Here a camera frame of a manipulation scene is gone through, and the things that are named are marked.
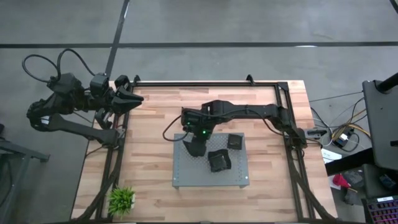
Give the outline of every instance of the gray floor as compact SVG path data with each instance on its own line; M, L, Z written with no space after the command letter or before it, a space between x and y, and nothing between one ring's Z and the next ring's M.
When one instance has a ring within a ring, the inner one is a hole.
M0 0L0 44L111 43L123 0ZM132 0L121 42L227 41L387 41L398 39L398 15L388 0L194 1ZM32 129L25 113L46 98L44 83L28 77L21 60L28 54L56 59L60 49L0 49L0 123L5 137L51 154L47 164L32 161L20 193L15 223L68 220L87 140L72 134ZM110 49L78 49L95 72L103 72ZM384 79L397 71L397 47L323 47L263 49L119 49L113 78L140 75L143 80L304 80L310 100L361 90L364 80ZM54 75L51 66L32 59L32 73ZM84 85L90 81L77 58L65 55L62 70ZM361 95L311 104L331 122ZM93 119L93 114L85 114ZM75 115L68 118L84 123ZM349 118L343 114L333 124ZM368 129L366 120L359 123ZM360 144L370 142L361 136ZM327 147L336 152L337 148ZM364 221L359 206L347 206L335 194L339 217Z

